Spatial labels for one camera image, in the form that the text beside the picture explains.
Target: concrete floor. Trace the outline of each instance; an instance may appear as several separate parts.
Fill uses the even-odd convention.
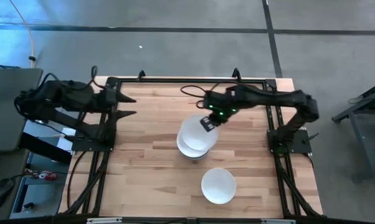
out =
[[[261,0],[14,1],[32,24],[125,27],[266,28]],[[375,30],[375,0],[268,0],[276,29]],[[20,22],[0,0],[0,22]],[[61,79],[100,75],[275,77],[267,34],[33,32],[37,67]],[[283,77],[318,100],[307,128],[324,213],[375,222],[375,180],[353,184],[363,154],[349,122],[330,118],[375,85],[375,36],[276,35]],[[0,63],[28,67],[26,31],[0,30]]]

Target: wooden table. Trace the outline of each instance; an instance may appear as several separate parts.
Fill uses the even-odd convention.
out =
[[[97,82],[104,84],[106,79],[100,77]],[[191,161],[178,151],[176,135],[184,119],[192,114],[209,115],[210,111],[197,109],[199,98],[181,93],[179,89],[183,85],[187,83],[123,84],[121,91],[137,103],[123,103],[118,109],[135,110],[137,114],[118,121],[118,137],[110,155],[100,216],[282,217],[275,163],[268,152],[265,135],[268,129],[265,107],[241,110],[231,117],[220,126],[219,140],[208,155]],[[197,85],[204,89],[213,86]],[[216,91],[224,92],[226,86],[229,84],[219,85]],[[277,79],[277,88],[278,91],[294,90],[292,79]],[[203,94],[200,90],[188,90]],[[282,114],[286,123],[295,109],[282,108]],[[85,121],[98,123],[99,117],[99,114],[90,114]],[[73,157],[70,170],[78,155]],[[88,152],[77,165],[71,184],[71,202],[87,183],[91,160],[92,153]],[[322,213],[310,161],[303,155],[292,154],[292,164],[298,189]],[[201,192],[202,176],[214,167],[229,170],[237,182],[235,197],[224,205],[210,203]],[[67,186],[59,212],[66,209],[66,189]],[[91,207],[96,189],[93,191]],[[287,195],[293,211],[289,190]]]

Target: gray floor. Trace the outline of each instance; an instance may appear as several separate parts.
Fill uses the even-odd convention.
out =
[[[266,28],[260,0],[14,1],[31,24],[125,27]],[[375,0],[268,0],[274,28],[375,30]],[[0,22],[21,22],[0,0]],[[275,77],[267,34],[33,32],[37,67],[61,79],[101,75]],[[318,100],[307,128],[324,213],[375,222],[375,180],[353,184],[363,154],[347,121],[330,118],[375,85],[375,36],[276,35],[283,77]],[[0,30],[0,63],[28,67],[26,31]]]

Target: butcher block tabletop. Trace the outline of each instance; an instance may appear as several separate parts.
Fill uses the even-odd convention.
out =
[[[106,79],[107,77],[98,77],[97,83],[104,84]],[[279,78],[276,81],[278,91],[294,90],[292,79]],[[233,115],[228,123],[219,127],[218,141],[208,155],[192,161],[178,151],[177,133],[182,121],[190,115],[209,115],[211,112],[196,108],[196,102],[200,98],[180,92],[179,89],[188,84],[198,85],[206,90],[214,85],[122,84],[121,92],[137,102],[120,103],[118,109],[137,111],[137,114],[117,122],[117,139],[108,163],[100,216],[283,217],[275,163],[267,147],[268,122],[265,107],[240,110]],[[231,85],[221,84],[215,91],[223,93],[225,87]],[[185,90],[197,95],[204,94],[193,88]],[[282,108],[282,114],[286,123],[295,114],[295,109]],[[98,123],[99,119],[99,114],[88,114],[85,121]],[[80,153],[73,156],[69,173]],[[71,203],[87,184],[92,154],[87,152],[77,164],[70,184]],[[311,162],[301,154],[292,154],[291,160],[297,188],[314,210],[322,213]],[[202,176],[215,167],[227,169],[236,179],[236,195],[223,205],[210,203],[201,192]],[[289,208],[293,212],[291,194],[287,186],[286,189]],[[96,188],[93,190],[89,211],[93,208],[95,195]],[[66,198],[67,185],[59,212],[67,209]]]

